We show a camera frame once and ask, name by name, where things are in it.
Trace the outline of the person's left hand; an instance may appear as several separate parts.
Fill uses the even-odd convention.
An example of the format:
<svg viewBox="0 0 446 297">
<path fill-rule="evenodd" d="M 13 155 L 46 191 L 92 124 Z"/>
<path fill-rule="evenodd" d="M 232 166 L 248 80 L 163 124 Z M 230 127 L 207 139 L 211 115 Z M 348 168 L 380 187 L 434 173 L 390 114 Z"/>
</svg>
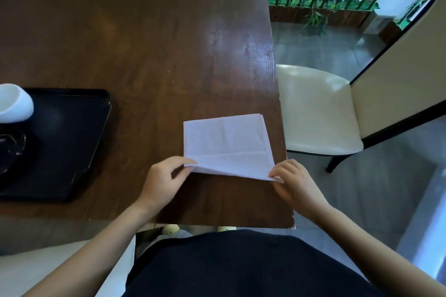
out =
<svg viewBox="0 0 446 297">
<path fill-rule="evenodd" d="M 165 169 L 164 160 L 153 164 L 134 206 L 141 209 L 149 219 L 156 216 L 172 201 L 194 167 L 185 165 L 178 169 Z"/>
</svg>

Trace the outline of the person's right hand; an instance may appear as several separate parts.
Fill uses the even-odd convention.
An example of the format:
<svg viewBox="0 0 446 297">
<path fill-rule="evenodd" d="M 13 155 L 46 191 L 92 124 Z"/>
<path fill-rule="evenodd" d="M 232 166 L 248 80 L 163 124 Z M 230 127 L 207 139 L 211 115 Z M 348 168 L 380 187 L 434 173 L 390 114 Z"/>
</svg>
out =
<svg viewBox="0 0 446 297">
<path fill-rule="evenodd" d="M 276 164 L 269 172 L 269 178 L 281 179 L 293 193 L 293 204 L 288 204 L 297 213 L 316 225 L 331 205 L 320 191 L 308 170 L 295 159 L 285 160 Z"/>
</svg>

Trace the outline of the white paper napkin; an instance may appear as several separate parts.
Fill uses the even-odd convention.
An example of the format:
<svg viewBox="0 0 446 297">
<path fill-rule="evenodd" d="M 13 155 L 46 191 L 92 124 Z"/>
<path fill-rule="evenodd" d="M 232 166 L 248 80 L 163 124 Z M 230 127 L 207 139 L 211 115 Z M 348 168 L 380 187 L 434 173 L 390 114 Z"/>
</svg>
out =
<svg viewBox="0 0 446 297">
<path fill-rule="evenodd" d="M 275 162 L 261 114 L 185 121 L 183 142 L 194 172 L 283 183 L 269 176 Z"/>
</svg>

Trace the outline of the person's left forearm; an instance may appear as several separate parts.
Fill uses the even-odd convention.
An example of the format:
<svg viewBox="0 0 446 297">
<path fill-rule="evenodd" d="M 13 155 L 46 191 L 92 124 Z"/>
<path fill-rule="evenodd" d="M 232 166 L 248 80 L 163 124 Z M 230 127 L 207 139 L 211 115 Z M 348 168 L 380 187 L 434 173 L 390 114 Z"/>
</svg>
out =
<svg viewBox="0 0 446 297">
<path fill-rule="evenodd" d="M 95 297 L 136 233 L 161 208 L 136 201 L 22 297 Z"/>
</svg>

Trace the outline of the person's right forearm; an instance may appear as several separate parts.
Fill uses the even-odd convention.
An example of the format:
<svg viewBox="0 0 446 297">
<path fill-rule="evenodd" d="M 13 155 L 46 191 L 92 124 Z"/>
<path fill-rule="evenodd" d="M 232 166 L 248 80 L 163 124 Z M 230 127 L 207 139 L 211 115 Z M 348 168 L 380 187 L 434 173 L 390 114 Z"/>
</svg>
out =
<svg viewBox="0 0 446 297">
<path fill-rule="evenodd" d="M 446 286 L 374 238 L 330 205 L 317 206 L 310 219 L 349 256 L 364 276 L 387 296 L 446 297 Z"/>
</svg>

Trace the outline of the person's black garment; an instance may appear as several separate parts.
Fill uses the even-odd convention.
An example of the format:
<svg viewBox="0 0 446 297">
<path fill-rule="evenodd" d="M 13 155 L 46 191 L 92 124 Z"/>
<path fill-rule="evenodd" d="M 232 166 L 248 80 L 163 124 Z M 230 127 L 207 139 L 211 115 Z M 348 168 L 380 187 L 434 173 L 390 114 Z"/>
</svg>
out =
<svg viewBox="0 0 446 297">
<path fill-rule="evenodd" d="M 122 297 L 385 297 L 365 278 L 293 236 L 250 230 L 154 243 Z"/>
</svg>

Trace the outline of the black plastic tray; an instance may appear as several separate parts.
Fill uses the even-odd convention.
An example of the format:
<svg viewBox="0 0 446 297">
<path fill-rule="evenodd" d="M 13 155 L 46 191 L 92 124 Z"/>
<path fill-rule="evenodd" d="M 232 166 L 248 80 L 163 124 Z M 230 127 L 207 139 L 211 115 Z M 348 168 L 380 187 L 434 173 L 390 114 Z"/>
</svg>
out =
<svg viewBox="0 0 446 297">
<path fill-rule="evenodd" d="M 111 111 L 110 93 L 94 88 L 25 91 L 34 113 L 26 121 L 0 125 L 22 140 L 11 165 L 0 161 L 0 202 L 64 202 L 91 166 Z"/>
</svg>

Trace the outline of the clear glass ashtray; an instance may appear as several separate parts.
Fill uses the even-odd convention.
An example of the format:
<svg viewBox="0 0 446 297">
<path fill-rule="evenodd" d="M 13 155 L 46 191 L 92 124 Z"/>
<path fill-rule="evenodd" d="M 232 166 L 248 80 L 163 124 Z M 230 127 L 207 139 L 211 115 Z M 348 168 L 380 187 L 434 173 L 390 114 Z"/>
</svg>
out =
<svg viewBox="0 0 446 297">
<path fill-rule="evenodd" d="M 0 127 L 0 176 L 6 173 L 22 155 L 25 133 L 14 127 Z"/>
</svg>

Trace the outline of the long wooden planter box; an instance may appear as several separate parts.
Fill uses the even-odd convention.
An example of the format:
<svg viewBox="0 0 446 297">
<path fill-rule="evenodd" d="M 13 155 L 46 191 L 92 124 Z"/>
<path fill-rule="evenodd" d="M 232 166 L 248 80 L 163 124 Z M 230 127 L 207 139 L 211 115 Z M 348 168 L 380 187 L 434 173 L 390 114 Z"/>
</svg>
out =
<svg viewBox="0 0 446 297">
<path fill-rule="evenodd" d="M 270 21 L 274 23 L 359 28 L 370 14 L 371 11 L 368 10 L 335 10 L 269 5 Z"/>
</svg>

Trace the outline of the white ceramic cup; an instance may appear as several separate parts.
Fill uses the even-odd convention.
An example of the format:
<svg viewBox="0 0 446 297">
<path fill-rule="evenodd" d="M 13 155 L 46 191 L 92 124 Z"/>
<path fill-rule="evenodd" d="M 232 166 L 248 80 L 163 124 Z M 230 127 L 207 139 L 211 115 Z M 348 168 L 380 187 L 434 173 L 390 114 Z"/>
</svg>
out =
<svg viewBox="0 0 446 297">
<path fill-rule="evenodd" d="M 15 84 L 0 84 L 0 124 L 29 119 L 34 113 L 31 96 Z"/>
</svg>

